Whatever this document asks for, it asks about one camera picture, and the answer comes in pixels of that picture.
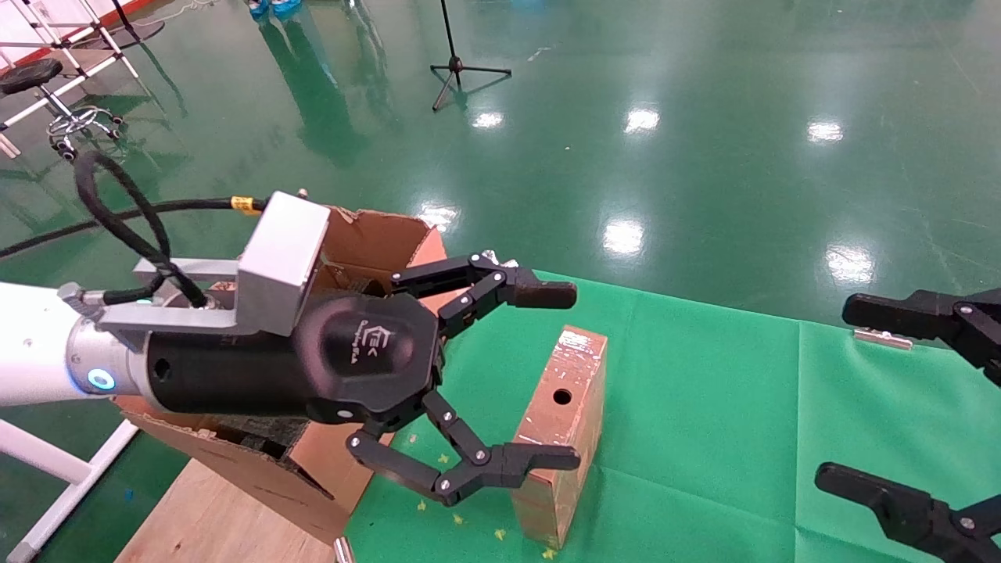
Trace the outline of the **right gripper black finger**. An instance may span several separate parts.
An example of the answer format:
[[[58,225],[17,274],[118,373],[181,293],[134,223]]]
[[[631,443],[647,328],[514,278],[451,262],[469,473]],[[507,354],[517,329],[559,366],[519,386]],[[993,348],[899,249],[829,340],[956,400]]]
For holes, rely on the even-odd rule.
[[[915,291],[905,299],[854,293],[841,310],[848,325],[941,342],[1000,385],[1000,289],[954,296]]]
[[[1000,496],[953,509],[922,489],[833,462],[820,464],[816,488],[870,509],[891,541],[943,562],[999,562]]]

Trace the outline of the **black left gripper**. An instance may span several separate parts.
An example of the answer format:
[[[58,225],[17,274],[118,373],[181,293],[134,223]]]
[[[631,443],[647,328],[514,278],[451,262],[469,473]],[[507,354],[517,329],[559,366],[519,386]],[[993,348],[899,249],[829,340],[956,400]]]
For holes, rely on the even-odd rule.
[[[543,282],[481,253],[437,260],[391,275],[389,298],[329,291],[312,296],[290,335],[155,332],[146,350],[148,400],[183,414],[307,418],[337,425],[400,427],[440,381],[439,336],[451,339],[500,304],[568,310],[571,282]],[[422,299],[458,291],[434,314]],[[461,459],[445,472],[382,444],[367,423],[346,440],[361,466],[446,507],[483,488],[518,489],[530,471],[576,470],[573,446],[486,446],[437,391],[422,413]]]

